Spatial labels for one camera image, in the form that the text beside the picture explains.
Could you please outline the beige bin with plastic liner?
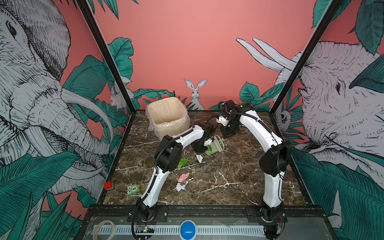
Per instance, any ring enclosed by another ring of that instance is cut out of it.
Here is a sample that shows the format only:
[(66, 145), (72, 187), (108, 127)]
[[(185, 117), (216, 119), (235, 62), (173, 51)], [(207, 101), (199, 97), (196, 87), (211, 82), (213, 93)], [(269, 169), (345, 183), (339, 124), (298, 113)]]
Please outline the beige bin with plastic liner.
[(154, 132), (160, 140), (168, 135), (179, 135), (190, 128), (190, 117), (186, 106), (175, 97), (165, 98), (148, 104), (146, 116), (148, 131)]

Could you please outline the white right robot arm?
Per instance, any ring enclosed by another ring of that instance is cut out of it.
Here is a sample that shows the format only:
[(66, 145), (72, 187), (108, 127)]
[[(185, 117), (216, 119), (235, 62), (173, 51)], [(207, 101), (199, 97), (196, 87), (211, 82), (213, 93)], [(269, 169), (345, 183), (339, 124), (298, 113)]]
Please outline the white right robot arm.
[(260, 158), (259, 166), (265, 176), (265, 191), (261, 216), (267, 223), (281, 221), (284, 215), (282, 186), (291, 159), (292, 144), (277, 136), (249, 103), (219, 102), (218, 110), (220, 116), (217, 122), (222, 125), (220, 130), (224, 138), (233, 136), (239, 125), (243, 125), (262, 146), (265, 154)]

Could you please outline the green plastic dustpan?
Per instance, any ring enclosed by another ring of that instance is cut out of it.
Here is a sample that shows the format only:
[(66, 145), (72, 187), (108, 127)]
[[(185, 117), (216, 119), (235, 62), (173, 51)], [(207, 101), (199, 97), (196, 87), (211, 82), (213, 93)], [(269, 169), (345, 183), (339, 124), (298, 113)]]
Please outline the green plastic dustpan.
[(217, 152), (223, 152), (225, 150), (225, 144), (224, 139), (219, 137), (218, 135), (215, 135), (213, 137), (213, 141), (209, 146), (207, 146), (207, 150), (205, 151), (205, 154), (210, 156)]

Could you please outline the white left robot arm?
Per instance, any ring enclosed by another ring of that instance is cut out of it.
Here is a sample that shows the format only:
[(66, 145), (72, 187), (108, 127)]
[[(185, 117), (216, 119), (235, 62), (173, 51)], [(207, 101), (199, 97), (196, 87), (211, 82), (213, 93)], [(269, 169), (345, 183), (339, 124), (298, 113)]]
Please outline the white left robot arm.
[(192, 146), (197, 155), (203, 154), (211, 144), (216, 129), (211, 123), (196, 122), (181, 134), (163, 137), (154, 155), (153, 175), (145, 192), (136, 202), (133, 222), (136, 219), (149, 222), (154, 218), (160, 192), (169, 174), (179, 165), (183, 150)]

